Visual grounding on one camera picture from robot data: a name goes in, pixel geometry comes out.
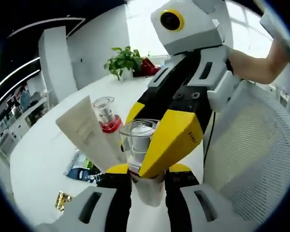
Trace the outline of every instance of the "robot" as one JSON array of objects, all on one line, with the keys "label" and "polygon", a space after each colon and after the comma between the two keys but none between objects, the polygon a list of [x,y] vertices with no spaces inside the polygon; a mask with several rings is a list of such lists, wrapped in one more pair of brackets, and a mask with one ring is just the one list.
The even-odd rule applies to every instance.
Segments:
[{"label": "robot", "polygon": [[[164,174],[171,231],[253,231],[257,224],[237,216],[231,203],[210,186],[199,184],[190,168],[177,164],[203,139],[212,112],[221,111],[241,79],[228,61],[230,49],[209,0],[170,1],[151,15],[170,58],[131,108],[136,119],[159,121],[133,174],[151,179]],[[126,231],[131,207],[131,168],[110,168],[97,187],[89,187],[52,224],[38,231]]]}]

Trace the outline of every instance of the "ceiling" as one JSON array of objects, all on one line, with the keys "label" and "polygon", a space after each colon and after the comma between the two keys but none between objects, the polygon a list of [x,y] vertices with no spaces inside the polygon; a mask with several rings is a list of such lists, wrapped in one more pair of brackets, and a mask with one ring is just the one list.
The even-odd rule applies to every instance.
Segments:
[{"label": "ceiling", "polygon": [[[125,2],[126,0],[0,0],[0,81],[39,56],[38,41],[45,29],[66,26],[67,35],[73,34],[86,22]],[[45,22],[19,31],[27,25],[55,18],[78,19]],[[0,86],[0,96],[19,80],[40,68],[39,61],[36,61],[18,71]]]}]

